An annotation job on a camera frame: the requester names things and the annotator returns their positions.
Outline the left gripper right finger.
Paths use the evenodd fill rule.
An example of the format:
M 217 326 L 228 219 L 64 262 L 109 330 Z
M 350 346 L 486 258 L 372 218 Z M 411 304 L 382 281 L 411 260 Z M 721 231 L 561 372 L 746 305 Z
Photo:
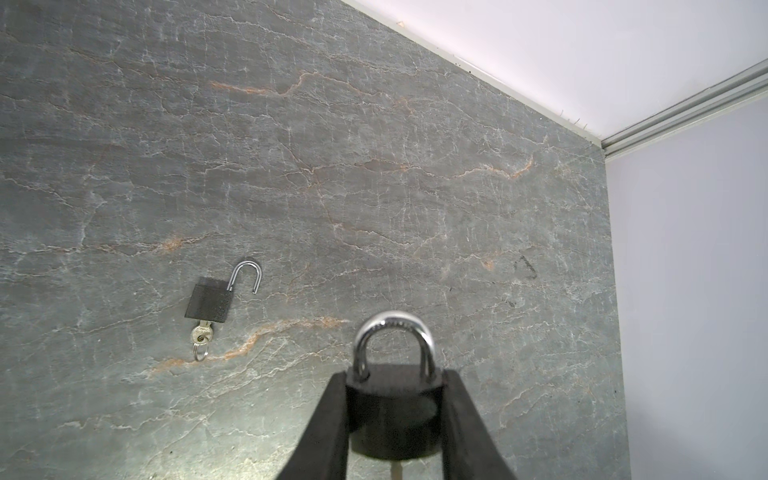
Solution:
M 515 480 L 515 474 L 496 448 L 458 372 L 446 369 L 442 378 L 443 478 Z

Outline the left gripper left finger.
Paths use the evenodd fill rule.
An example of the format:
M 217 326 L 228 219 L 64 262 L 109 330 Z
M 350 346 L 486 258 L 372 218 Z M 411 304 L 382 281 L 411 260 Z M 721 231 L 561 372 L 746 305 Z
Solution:
M 345 372 L 331 376 L 310 421 L 277 479 L 344 480 L 349 452 Z

